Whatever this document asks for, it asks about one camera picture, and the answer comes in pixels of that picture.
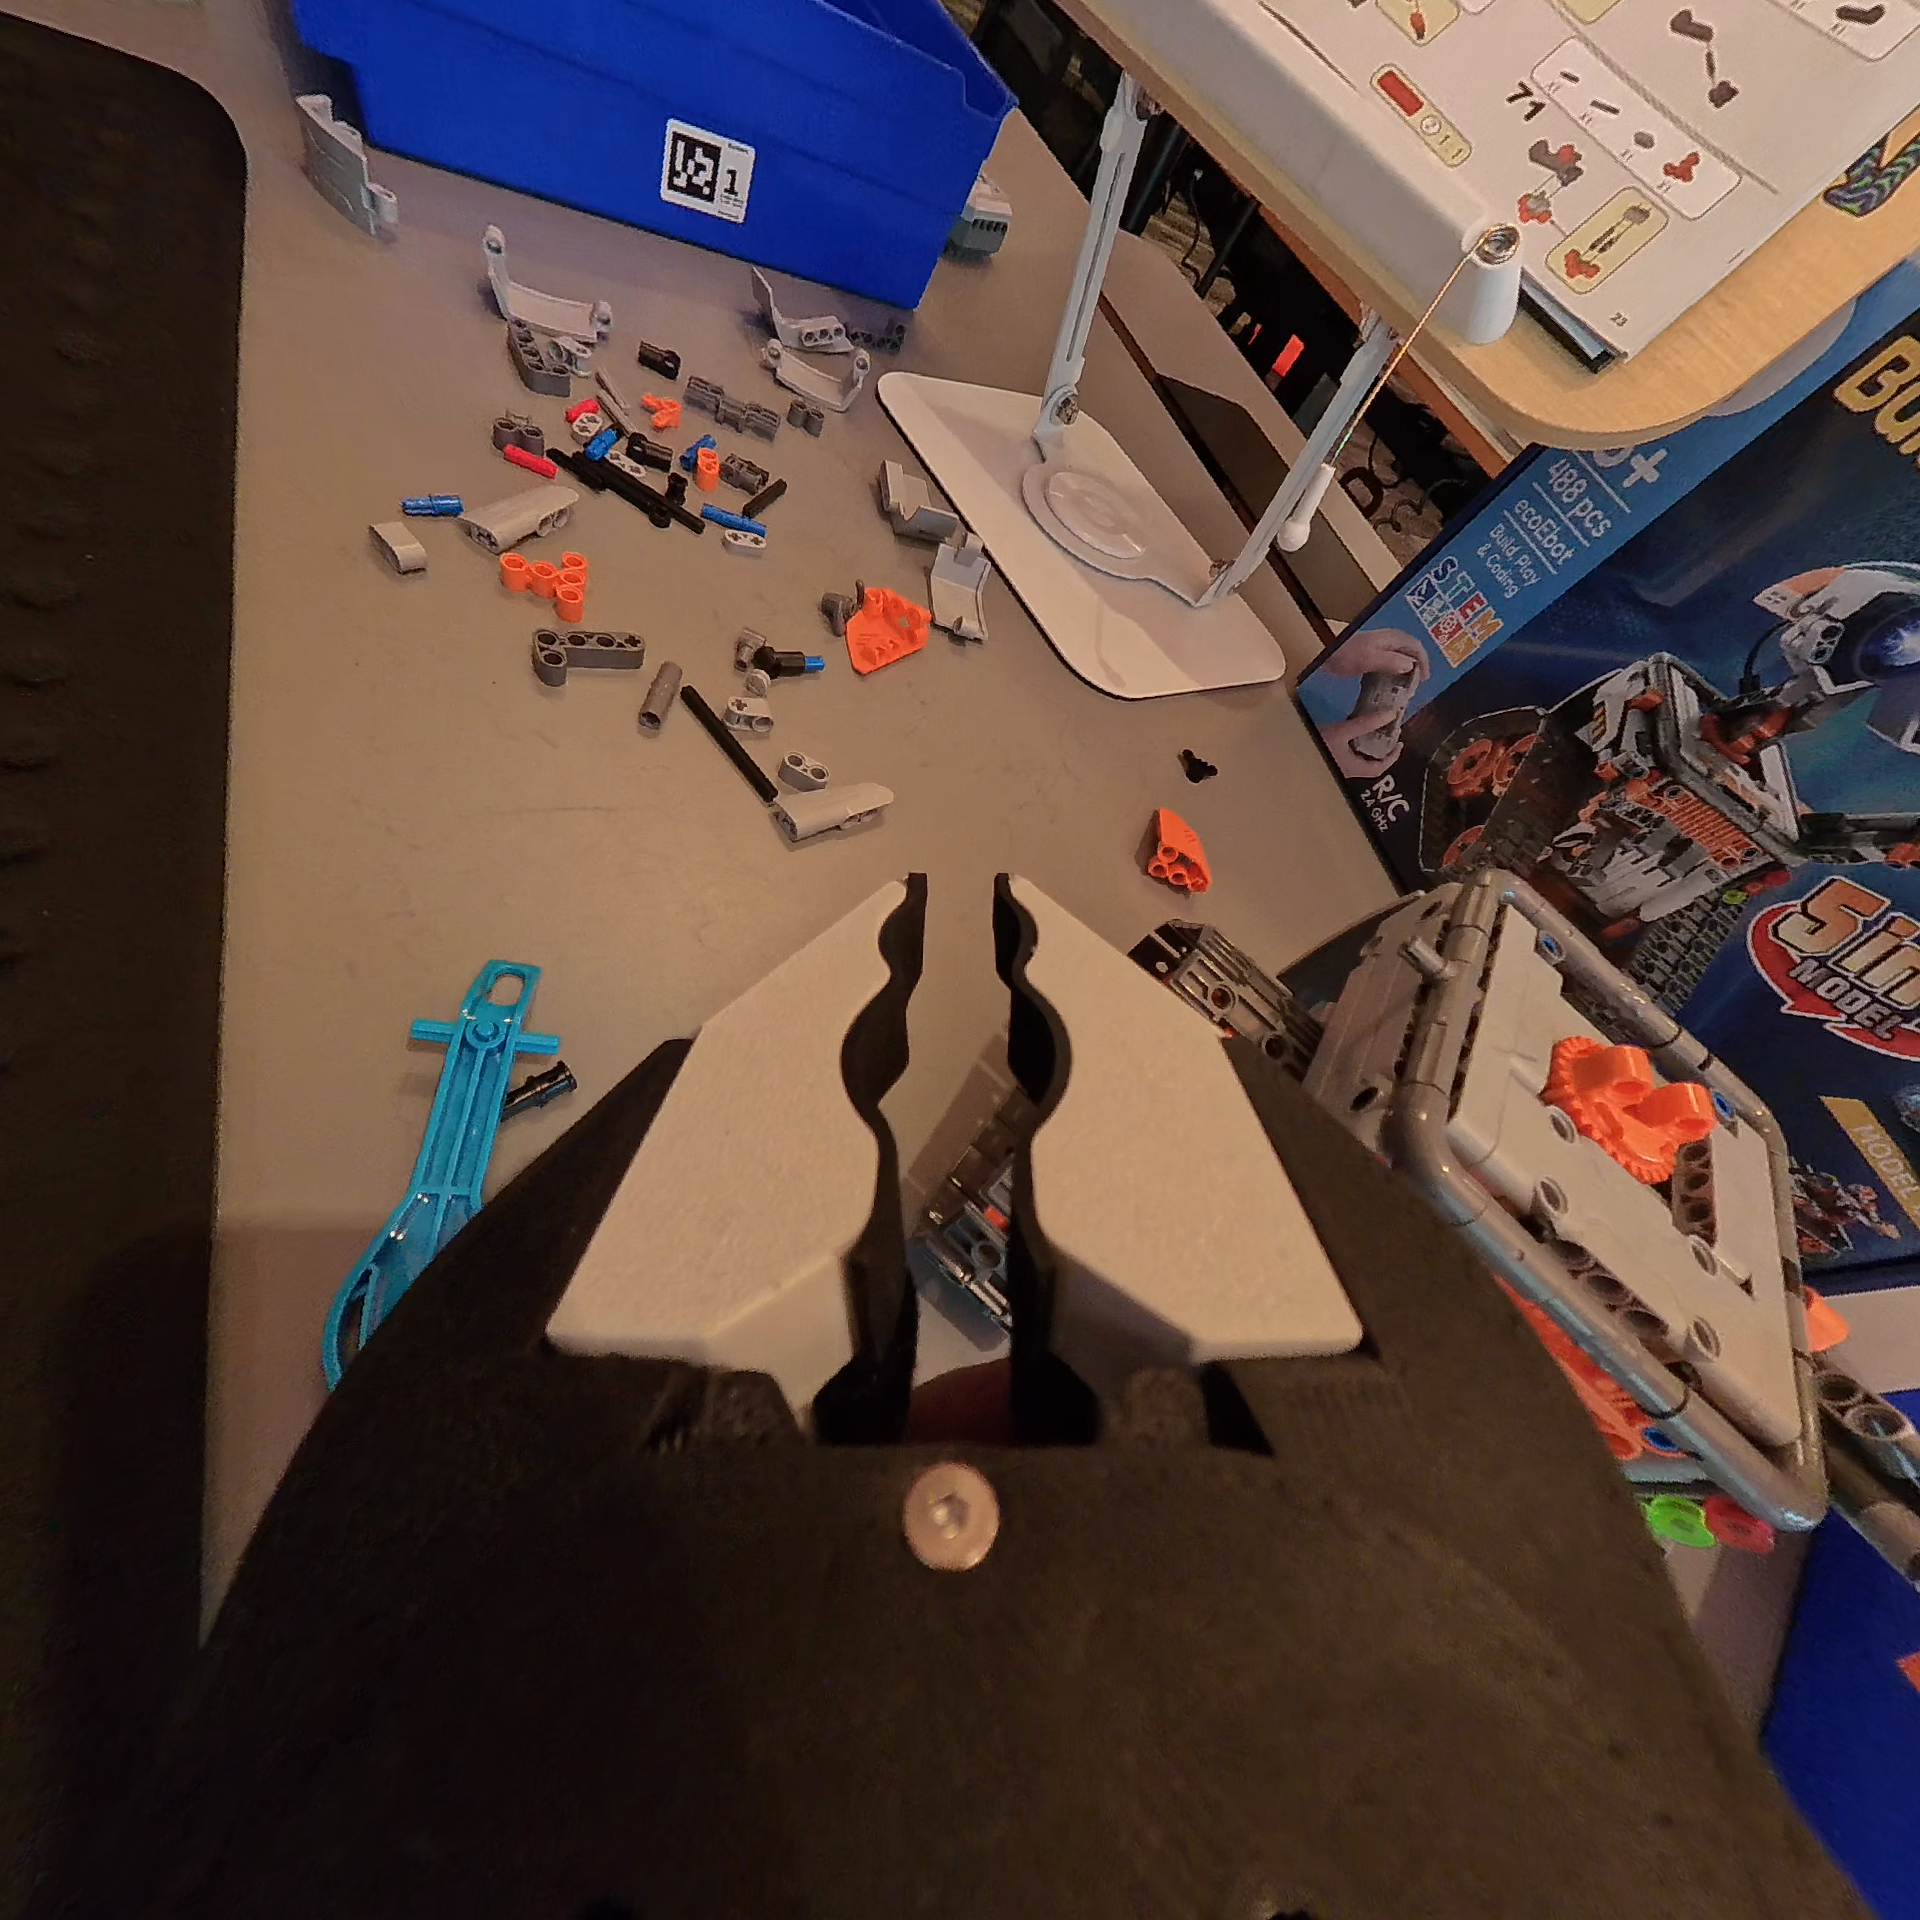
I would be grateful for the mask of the wooden book stand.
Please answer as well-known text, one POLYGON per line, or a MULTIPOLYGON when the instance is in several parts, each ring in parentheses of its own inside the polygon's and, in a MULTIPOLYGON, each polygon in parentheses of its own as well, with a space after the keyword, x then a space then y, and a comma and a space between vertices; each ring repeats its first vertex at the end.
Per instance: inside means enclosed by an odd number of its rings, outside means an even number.
POLYGON ((1409 178, 1355 98, 1265 4, 1072 4, 1120 65, 1089 230, 1041 396, 896 370, 883 411, 982 537, 1063 661, 1123 699, 1276 682, 1284 654, 1241 598, 1272 537, 1303 542, 1340 430, 1417 348, 1522 441, 1606 446, 1699 419, 1880 280, 1913 202, 1854 220, 1822 193, 1640 352, 1591 366, 1520 290, 1512 224, 1470 234, 1409 178), (1235 561, 1211 561, 1116 436, 1082 373, 1120 198, 1159 102, 1355 292, 1362 339, 1328 419, 1235 561))

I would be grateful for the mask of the black long axle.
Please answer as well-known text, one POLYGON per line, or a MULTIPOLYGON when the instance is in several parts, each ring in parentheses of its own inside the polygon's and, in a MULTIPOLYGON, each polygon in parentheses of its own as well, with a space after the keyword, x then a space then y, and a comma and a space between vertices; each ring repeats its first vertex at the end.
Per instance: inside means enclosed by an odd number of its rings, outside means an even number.
POLYGON ((715 747, 735 764, 758 801, 766 808, 776 805, 780 801, 778 781, 762 771, 758 760, 740 742, 738 733, 708 707, 705 696, 695 685, 682 684, 679 701, 699 722, 715 747))

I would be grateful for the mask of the light grey panel piece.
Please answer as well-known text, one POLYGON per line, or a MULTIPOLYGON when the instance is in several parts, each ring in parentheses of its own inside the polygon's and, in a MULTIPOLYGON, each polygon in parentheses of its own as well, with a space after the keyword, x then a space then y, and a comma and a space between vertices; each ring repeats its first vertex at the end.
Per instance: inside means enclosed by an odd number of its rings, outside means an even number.
POLYGON ((566 530, 579 508, 575 488, 539 482, 481 508, 466 508, 457 523, 483 552, 500 557, 528 542, 566 530))
POLYGON ((825 784, 788 789, 771 803, 771 811, 785 838, 804 845, 878 821, 894 798, 890 787, 875 781, 825 784))

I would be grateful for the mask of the grey orange tracked toy robot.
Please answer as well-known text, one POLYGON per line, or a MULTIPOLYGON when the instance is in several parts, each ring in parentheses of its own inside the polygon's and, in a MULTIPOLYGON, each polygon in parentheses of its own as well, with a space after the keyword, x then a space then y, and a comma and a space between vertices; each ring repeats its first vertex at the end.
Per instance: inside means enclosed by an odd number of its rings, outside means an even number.
POLYGON ((1835 1508, 1916 1581, 1916 1427, 1819 1356, 1780 1122, 1539 892, 1444 883, 1284 976, 1184 920, 1131 956, 1470 1243, 1655 1532, 1759 1553, 1835 1508))

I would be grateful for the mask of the blue plastic parts bin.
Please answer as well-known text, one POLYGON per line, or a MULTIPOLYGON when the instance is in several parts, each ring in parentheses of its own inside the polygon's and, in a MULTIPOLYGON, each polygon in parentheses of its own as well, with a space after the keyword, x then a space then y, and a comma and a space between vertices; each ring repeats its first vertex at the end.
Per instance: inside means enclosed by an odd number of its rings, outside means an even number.
POLYGON ((916 307, 1015 101, 935 2, 296 2, 374 142, 916 307))

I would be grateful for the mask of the grey orange toy arm assembly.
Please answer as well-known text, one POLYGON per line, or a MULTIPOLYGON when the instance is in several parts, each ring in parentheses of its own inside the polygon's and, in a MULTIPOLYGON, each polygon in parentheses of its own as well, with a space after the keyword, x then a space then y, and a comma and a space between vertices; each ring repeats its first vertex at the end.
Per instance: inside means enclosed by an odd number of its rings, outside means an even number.
POLYGON ((1015 1156, 1038 1116, 991 1034, 904 1180, 905 1264, 921 1304, 975 1352, 1012 1330, 1015 1156))

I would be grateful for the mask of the dark blue robot kit box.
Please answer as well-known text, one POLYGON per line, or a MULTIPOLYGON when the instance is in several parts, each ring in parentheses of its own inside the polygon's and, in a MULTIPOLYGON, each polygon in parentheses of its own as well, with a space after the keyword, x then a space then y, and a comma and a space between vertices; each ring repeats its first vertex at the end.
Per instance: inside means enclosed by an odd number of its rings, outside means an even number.
POLYGON ((1407 892, 1524 877, 1772 1106, 1803 1262, 1916 1283, 1916 266, 1664 438, 1539 451, 1306 669, 1407 892))

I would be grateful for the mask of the black long connector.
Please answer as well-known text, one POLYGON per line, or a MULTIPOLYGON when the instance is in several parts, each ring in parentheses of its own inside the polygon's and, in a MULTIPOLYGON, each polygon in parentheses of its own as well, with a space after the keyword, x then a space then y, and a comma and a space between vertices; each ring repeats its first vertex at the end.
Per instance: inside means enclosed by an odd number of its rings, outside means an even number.
POLYGON ((706 521, 699 515, 689 513, 676 499, 640 480, 635 472, 614 461, 611 456, 594 459, 585 448, 550 443, 545 458, 579 482, 582 490, 627 501, 657 528, 676 523, 694 534, 702 534, 706 530, 706 521))

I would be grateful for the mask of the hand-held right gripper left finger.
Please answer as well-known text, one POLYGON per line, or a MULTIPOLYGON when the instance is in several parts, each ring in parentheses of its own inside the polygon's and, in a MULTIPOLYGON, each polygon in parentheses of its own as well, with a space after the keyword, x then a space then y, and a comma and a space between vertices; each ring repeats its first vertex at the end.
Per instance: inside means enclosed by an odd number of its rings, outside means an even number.
POLYGON ((919 1296, 880 1100, 907 1064, 927 876, 714 1016, 547 1323, 582 1356, 774 1376, 828 1443, 905 1427, 919 1296))

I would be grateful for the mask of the orange translucent piece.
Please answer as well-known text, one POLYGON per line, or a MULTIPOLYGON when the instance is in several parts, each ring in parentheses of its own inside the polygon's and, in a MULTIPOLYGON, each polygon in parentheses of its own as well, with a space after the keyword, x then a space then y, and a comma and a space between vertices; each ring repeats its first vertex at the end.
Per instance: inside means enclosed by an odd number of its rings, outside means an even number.
POLYGON ((864 588, 846 617, 846 643, 859 677, 919 654, 929 644, 931 610, 902 593, 864 588))

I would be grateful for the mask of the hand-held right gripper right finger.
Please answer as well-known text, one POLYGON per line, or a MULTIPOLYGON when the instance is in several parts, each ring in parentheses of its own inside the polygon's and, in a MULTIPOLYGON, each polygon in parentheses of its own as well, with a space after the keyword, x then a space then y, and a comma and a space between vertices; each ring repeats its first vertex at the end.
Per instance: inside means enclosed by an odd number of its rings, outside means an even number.
POLYGON ((1220 1037, 1033 880, 995 883, 1012 996, 1015 1438, 1260 1438, 1230 1360, 1360 1320, 1220 1037))

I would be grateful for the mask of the blue plastic brick separator tool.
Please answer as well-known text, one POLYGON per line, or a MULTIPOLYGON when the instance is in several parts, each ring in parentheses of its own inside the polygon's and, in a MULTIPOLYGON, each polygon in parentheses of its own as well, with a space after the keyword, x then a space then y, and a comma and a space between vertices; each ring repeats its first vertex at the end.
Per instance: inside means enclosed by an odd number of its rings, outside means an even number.
POLYGON ((443 1045, 446 1059, 409 1188, 327 1312, 321 1344, 327 1388, 339 1386, 402 1293, 483 1208, 518 1059, 560 1051, 559 1036, 526 1028, 538 982, 534 964, 488 962, 457 1018, 412 1025, 412 1040, 443 1045))

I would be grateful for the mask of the open instruction booklet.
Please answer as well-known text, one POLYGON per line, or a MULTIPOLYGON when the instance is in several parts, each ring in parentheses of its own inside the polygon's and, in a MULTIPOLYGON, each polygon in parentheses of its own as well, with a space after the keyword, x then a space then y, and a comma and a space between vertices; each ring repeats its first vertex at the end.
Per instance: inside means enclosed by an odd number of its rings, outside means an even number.
POLYGON ((1704 299, 1916 107, 1908 2, 1265 4, 1591 366, 1704 299))

